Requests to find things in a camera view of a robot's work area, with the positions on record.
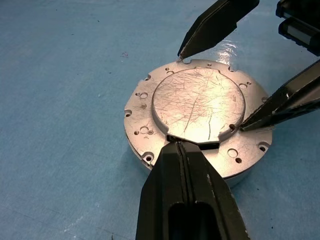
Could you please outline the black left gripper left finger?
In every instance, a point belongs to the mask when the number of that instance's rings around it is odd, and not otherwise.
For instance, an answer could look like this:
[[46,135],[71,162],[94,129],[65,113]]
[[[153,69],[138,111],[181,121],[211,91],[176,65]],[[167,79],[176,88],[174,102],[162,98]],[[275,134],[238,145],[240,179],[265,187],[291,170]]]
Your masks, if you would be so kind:
[[185,201],[182,153],[165,145],[140,195],[135,240],[182,240]]

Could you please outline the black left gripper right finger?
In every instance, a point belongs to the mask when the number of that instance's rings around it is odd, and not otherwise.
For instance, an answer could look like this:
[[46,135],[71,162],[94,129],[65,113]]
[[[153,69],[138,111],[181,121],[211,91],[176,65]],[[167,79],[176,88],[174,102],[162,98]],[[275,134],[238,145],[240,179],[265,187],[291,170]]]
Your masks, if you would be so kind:
[[190,204],[184,218],[185,239],[250,240],[235,198],[225,180],[197,145],[181,142],[179,147],[183,154]]

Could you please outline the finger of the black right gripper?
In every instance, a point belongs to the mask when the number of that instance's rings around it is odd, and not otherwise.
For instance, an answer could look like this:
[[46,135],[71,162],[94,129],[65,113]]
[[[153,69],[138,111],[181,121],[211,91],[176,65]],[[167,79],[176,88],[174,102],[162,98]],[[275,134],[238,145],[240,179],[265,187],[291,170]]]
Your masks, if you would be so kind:
[[320,109],[320,59],[288,80],[241,125],[242,131],[268,128]]
[[260,0],[217,0],[186,33],[179,57],[192,57],[215,47],[237,28],[237,22],[258,6]]

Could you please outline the silver notched motor end cap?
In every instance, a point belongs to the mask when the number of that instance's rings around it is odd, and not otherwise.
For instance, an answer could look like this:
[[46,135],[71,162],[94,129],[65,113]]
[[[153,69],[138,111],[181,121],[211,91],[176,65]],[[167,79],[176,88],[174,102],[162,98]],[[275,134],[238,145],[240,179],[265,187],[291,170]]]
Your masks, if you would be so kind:
[[202,147],[226,179],[253,167],[272,143],[272,128],[242,131],[241,124],[267,98],[249,75],[226,64],[172,62],[140,81],[124,108],[129,145],[149,170],[170,139]]

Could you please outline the blue table cover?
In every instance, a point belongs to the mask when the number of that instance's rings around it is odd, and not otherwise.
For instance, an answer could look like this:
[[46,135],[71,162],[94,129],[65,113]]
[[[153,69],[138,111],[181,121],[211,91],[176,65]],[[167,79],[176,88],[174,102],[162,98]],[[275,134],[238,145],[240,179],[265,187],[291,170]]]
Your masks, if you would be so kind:
[[[317,60],[278,34],[279,0],[192,59],[251,75],[271,95]],[[0,240],[134,240],[147,169],[124,107],[174,62],[214,0],[0,0]],[[232,192],[252,240],[320,240],[320,110],[275,127]]]

